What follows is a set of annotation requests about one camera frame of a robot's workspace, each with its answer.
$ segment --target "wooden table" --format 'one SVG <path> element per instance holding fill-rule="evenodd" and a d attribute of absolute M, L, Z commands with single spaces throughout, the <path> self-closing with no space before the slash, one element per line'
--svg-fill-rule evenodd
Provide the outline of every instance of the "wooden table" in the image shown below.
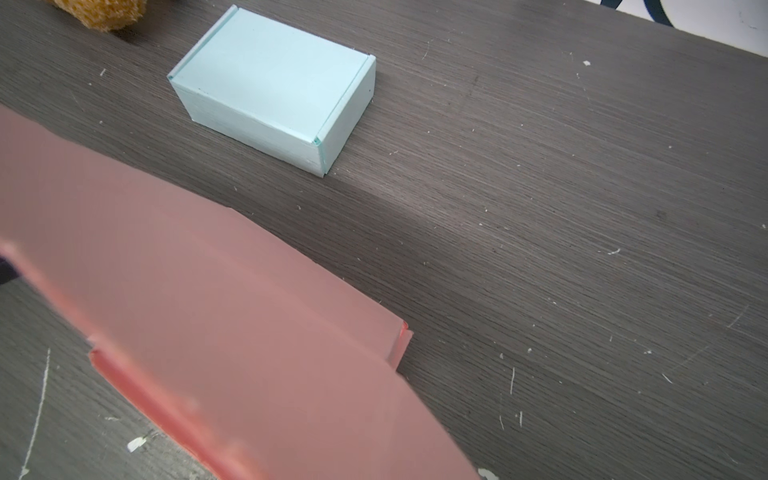
<path fill-rule="evenodd" d="M 768 478 L 768 60 L 581 0 L 238 5 L 378 58 L 325 179 L 175 97 L 165 74 L 226 3 L 151 0 L 116 35 L 0 3 L 0 101 L 381 300 L 415 331 L 401 374 L 504 480 Z M 162 435 L 129 453 L 151 425 L 14 280 L 0 478 L 48 348 L 27 480 L 209 475 Z"/>

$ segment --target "dark blue curved line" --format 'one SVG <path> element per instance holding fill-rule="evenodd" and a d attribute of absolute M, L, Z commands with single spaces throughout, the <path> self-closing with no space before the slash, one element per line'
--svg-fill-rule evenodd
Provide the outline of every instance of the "dark blue curved line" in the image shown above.
<path fill-rule="evenodd" d="M 656 23 L 661 23 L 667 27 L 672 27 L 672 22 L 667 18 L 667 14 L 664 12 L 664 7 L 661 6 L 661 0 L 644 0 L 645 9 L 648 10 L 648 14 Z"/>

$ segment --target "box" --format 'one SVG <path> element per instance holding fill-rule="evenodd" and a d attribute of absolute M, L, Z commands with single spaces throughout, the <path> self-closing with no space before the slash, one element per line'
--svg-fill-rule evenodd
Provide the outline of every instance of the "box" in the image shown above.
<path fill-rule="evenodd" d="M 319 177 L 375 79 L 373 55 L 235 5 L 168 74 L 193 121 Z"/>

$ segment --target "gray wood grain surface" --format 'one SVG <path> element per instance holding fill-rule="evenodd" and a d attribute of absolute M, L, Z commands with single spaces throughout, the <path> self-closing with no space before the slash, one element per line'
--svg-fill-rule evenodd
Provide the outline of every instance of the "gray wood grain surface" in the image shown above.
<path fill-rule="evenodd" d="M 174 96 L 165 74 L 226 3 L 151 0 L 102 35 L 2 2 L 0 101 L 381 300 L 415 331 L 401 374 L 504 480 L 768 478 L 765 58 L 578 0 L 239 5 L 378 58 L 322 180 Z M 162 436 L 127 453 L 151 427 L 20 280 L 0 329 L 1 477 L 47 348 L 28 480 L 205 475 Z"/>

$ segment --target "light blue box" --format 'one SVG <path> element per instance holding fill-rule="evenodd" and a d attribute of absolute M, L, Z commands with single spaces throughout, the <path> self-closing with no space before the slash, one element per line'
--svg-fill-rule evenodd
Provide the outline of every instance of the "light blue box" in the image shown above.
<path fill-rule="evenodd" d="M 232 5 L 168 80 L 192 120 L 322 177 L 373 97 L 376 57 Z"/>

